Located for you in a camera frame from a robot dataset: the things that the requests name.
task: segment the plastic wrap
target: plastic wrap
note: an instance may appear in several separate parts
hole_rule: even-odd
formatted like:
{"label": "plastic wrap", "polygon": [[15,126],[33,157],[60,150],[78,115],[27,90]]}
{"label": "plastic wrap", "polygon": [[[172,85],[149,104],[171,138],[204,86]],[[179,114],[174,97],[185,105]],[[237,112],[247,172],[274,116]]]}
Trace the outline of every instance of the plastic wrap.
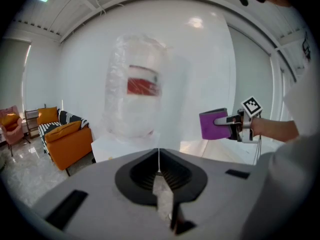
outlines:
{"label": "plastic wrap", "polygon": [[153,133],[161,107],[166,48],[146,35],[117,38],[105,82],[104,121],[117,137]]}

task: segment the floor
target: floor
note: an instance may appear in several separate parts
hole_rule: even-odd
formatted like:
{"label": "floor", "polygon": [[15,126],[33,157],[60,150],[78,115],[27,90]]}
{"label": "floor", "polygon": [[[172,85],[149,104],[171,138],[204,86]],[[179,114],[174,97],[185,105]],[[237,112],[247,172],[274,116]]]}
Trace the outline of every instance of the floor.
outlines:
{"label": "floor", "polygon": [[[7,145],[0,147],[0,156],[5,159],[0,176],[12,197],[32,207],[41,196],[67,179],[68,175],[65,170],[59,170],[44,153],[39,137],[31,139],[30,142],[31,144],[22,139],[13,145],[13,157]],[[70,175],[90,165],[93,158],[91,152],[71,165]]]}

